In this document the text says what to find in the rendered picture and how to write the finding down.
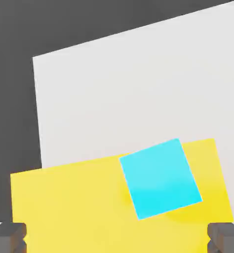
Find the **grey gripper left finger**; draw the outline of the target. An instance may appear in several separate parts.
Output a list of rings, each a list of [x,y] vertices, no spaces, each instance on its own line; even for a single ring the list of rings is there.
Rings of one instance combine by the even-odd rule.
[[[24,238],[25,223],[3,222],[0,224],[0,253],[27,253]]]

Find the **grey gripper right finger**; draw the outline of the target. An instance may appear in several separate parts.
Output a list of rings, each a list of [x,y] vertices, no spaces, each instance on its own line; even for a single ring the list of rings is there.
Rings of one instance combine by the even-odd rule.
[[[207,226],[207,253],[234,253],[234,224],[210,223]]]

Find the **small cyan cube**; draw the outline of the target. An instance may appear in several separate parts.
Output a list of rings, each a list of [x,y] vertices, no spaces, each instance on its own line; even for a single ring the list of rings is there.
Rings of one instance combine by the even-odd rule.
[[[178,138],[119,161],[139,220],[202,202]]]

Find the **large yellow box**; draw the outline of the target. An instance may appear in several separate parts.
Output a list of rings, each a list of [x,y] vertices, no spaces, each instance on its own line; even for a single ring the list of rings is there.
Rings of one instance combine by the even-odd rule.
[[[119,156],[11,175],[28,253],[206,253],[207,226],[233,213],[213,139],[181,143],[202,202],[139,220]]]

